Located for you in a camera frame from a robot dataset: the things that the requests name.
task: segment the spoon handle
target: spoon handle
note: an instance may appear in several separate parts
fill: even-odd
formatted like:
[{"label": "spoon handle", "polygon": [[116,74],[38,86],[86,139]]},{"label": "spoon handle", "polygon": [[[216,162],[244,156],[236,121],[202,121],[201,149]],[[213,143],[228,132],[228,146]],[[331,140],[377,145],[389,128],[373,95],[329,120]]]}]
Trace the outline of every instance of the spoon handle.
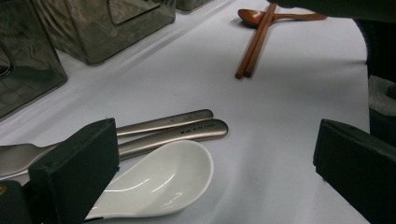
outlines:
[{"label": "spoon handle", "polygon": [[133,125],[119,127],[117,137],[136,135],[141,133],[154,133],[160,130],[193,123],[199,120],[213,119],[213,112],[208,109],[192,111],[185,114],[174,115],[163,119],[154,119]]},{"label": "spoon handle", "polygon": [[155,133],[119,145],[120,160],[149,153],[157,147],[178,140],[203,141],[220,138],[228,132],[227,124],[219,119],[207,119]]},{"label": "spoon handle", "polygon": [[294,19],[297,21],[322,21],[326,20],[327,16],[318,14],[318,13],[310,13],[310,14],[290,14],[290,13],[282,13],[275,14],[274,21],[279,21],[282,19]]}]

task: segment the wooden spoon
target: wooden spoon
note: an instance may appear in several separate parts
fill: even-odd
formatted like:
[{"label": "wooden spoon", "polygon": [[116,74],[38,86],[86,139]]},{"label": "wooden spoon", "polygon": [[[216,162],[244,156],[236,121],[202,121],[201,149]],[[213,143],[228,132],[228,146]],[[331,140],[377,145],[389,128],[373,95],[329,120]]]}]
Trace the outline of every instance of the wooden spoon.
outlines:
[{"label": "wooden spoon", "polygon": [[[242,21],[252,27],[258,27],[264,15],[265,12],[259,10],[251,10],[251,9],[238,10],[238,16],[242,19]],[[318,13],[310,13],[310,14],[276,13],[271,23],[274,23],[282,19],[293,19],[298,21],[322,21],[325,20],[326,18],[327,18],[326,16],[323,16]]]}]

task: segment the dark object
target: dark object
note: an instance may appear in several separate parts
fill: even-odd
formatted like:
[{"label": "dark object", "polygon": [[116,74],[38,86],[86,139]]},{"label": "dark object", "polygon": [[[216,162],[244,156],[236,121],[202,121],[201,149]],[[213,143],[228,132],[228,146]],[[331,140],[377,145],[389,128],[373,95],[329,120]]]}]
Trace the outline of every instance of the dark object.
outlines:
[{"label": "dark object", "polygon": [[370,108],[370,135],[396,147],[396,117]]},{"label": "dark object", "polygon": [[66,74],[31,1],[0,1],[0,119],[63,85]]},{"label": "dark object", "polygon": [[314,165],[369,222],[396,223],[396,147],[353,126],[324,119]]},{"label": "dark object", "polygon": [[192,11],[213,0],[176,0],[176,8],[183,11]]},{"label": "dark object", "polygon": [[387,96],[396,101],[396,85],[388,89]]},{"label": "dark object", "polygon": [[367,47],[368,75],[396,82],[396,23],[354,20]]},{"label": "dark object", "polygon": [[[34,224],[82,223],[118,169],[115,121],[97,121],[35,162],[22,191],[18,183],[0,182],[7,187],[0,194],[0,203],[16,209],[16,216],[23,215]],[[24,198],[27,206],[14,198]],[[29,223],[18,222],[5,212],[0,210],[0,223]]]},{"label": "dark object", "polygon": [[20,183],[0,182],[0,208],[1,224],[32,224]]}]

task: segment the stainless steel handle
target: stainless steel handle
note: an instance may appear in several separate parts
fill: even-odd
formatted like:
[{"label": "stainless steel handle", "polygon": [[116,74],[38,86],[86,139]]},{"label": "stainless steel handle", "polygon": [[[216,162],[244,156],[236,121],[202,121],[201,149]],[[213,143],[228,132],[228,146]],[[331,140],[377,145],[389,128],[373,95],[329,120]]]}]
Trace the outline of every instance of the stainless steel handle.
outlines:
[{"label": "stainless steel handle", "polygon": [[227,134],[227,124],[219,119],[207,119],[176,127],[161,133],[136,139],[119,145],[120,160],[149,153],[157,147],[177,140],[203,141]]},{"label": "stainless steel handle", "polygon": [[197,110],[190,113],[174,115],[163,119],[154,119],[133,125],[119,127],[117,136],[129,136],[141,133],[153,133],[159,130],[170,129],[176,126],[193,123],[204,119],[213,119],[213,112],[208,109]]}]

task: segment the white ceramic spoon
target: white ceramic spoon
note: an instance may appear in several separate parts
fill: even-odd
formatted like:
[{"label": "white ceramic spoon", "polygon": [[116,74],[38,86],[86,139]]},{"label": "white ceramic spoon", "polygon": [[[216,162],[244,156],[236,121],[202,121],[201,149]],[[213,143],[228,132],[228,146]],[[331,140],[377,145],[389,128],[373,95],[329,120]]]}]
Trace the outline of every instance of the white ceramic spoon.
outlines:
[{"label": "white ceramic spoon", "polygon": [[212,175],[205,147],[190,140],[169,143],[113,179],[87,219],[175,213],[204,194]]}]

